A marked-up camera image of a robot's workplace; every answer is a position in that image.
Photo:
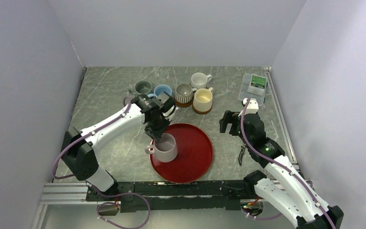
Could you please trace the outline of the grey-green mug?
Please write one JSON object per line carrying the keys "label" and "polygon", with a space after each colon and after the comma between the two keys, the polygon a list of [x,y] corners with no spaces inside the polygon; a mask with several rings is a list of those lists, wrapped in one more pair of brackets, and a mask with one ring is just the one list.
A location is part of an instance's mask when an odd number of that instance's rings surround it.
{"label": "grey-green mug", "polygon": [[129,94],[137,96],[140,94],[150,94],[153,91],[153,86],[149,81],[141,80],[137,82],[134,86],[129,88]]}

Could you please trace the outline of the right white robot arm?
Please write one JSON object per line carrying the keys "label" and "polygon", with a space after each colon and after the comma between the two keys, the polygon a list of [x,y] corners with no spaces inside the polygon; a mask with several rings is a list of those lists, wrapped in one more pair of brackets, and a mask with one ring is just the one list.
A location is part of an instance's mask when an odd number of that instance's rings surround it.
{"label": "right white robot arm", "polygon": [[284,150],[266,136],[264,123],[258,114],[226,110],[219,121],[220,133],[238,136],[251,158],[270,173],[280,184],[277,187],[266,174],[257,170],[244,178],[244,193],[268,201],[296,229],[338,229],[344,213],[339,206],[330,206],[297,172]]}

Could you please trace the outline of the grey ribbed mug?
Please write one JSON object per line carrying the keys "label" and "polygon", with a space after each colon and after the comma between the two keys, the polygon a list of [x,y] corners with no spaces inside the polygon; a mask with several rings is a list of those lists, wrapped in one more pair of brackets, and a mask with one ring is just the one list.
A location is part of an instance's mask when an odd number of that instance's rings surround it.
{"label": "grey ribbed mug", "polygon": [[187,104],[193,99],[194,93],[197,90],[198,90],[197,88],[193,88],[189,84],[186,83],[179,84],[175,89],[174,94],[175,101],[180,104]]}

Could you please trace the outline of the blue mug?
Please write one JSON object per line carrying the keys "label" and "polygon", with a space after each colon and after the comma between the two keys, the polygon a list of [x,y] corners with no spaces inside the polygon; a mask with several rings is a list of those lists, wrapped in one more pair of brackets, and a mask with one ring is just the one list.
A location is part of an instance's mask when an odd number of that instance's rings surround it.
{"label": "blue mug", "polygon": [[172,89],[165,85],[165,84],[161,84],[161,85],[158,85],[154,88],[153,92],[148,94],[147,96],[149,98],[155,98],[159,95],[161,95],[162,93],[167,93],[168,95],[172,96]]}

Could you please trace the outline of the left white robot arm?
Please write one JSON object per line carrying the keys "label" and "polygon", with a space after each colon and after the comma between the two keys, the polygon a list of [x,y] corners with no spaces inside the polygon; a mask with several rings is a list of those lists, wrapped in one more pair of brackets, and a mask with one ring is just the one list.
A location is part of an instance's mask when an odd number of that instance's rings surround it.
{"label": "left white robot arm", "polygon": [[118,183],[99,166],[96,153],[140,124],[145,126],[145,133],[158,142],[171,123],[175,109],[175,100],[168,93],[163,92],[155,98],[141,94],[133,99],[125,98],[123,109],[97,124],[83,130],[70,127],[65,132],[61,152],[54,162],[52,177],[59,179],[56,169],[62,160],[73,177],[95,186],[105,200],[114,199],[119,192]]}

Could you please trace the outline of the white mug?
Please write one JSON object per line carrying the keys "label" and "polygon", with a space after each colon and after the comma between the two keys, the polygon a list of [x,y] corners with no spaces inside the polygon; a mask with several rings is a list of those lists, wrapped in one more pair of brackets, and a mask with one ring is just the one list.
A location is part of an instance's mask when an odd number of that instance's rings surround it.
{"label": "white mug", "polygon": [[204,74],[204,73],[194,73],[191,76],[191,87],[192,88],[197,88],[197,89],[202,89],[202,88],[207,88],[208,83],[210,82],[210,80],[212,79],[212,75],[211,74]]}

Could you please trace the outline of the cream yellow mug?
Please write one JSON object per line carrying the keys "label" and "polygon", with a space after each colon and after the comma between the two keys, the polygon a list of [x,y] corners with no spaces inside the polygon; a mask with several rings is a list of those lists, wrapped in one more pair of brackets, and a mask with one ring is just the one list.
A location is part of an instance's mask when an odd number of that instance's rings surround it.
{"label": "cream yellow mug", "polygon": [[209,89],[198,89],[194,94],[192,106],[199,111],[207,111],[210,109],[213,105],[213,91],[214,89],[212,87]]}

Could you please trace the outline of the lilac mug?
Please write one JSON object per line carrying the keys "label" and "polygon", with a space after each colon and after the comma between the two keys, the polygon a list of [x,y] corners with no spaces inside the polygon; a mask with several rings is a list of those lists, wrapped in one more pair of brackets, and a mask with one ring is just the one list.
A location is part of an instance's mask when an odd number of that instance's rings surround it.
{"label": "lilac mug", "polygon": [[169,133],[163,133],[157,141],[153,140],[144,151],[146,154],[155,157],[156,160],[163,163],[173,161],[178,154],[176,140]]}

